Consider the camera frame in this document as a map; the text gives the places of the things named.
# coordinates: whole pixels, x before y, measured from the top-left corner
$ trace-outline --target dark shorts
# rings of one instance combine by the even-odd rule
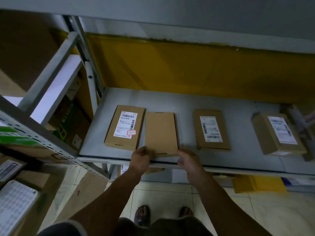
[[[114,229],[113,235],[142,236],[142,235],[209,235],[209,230],[195,217],[181,219],[159,219],[150,227],[136,226],[130,219],[120,218]],[[49,226],[37,236],[87,236],[83,227],[75,221],[66,221]]]

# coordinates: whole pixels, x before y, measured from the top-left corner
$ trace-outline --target person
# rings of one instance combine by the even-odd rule
[[[261,225],[238,207],[225,190],[206,172],[198,158],[188,149],[178,151],[178,165],[187,172],[218,235],[270,236]],[[109,235],[212,235],[188,207],[183,207],[180,218],[158,219],[151,225],[149,206],[141,206],[132,222],[119,218],[132,190],[148,170],[150,154],[141,147],[131,156],[128,170],[89,205],[68,221],[52,225],[38,236],[109,236]]]

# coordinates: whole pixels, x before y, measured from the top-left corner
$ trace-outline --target sandal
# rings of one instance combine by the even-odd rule
[[[194,213],[192,212],[191,209],[189,209],[188,207],[184,206],[179,211],[179,218],[181,218],[183,216],[194,216]]]
[[[151,214],[150,214],[150,209],[148,206],[140,206],[137,209],[135,213],[134,223],[138,226],[143,226],[143,227],[149,227],[151,225]]]

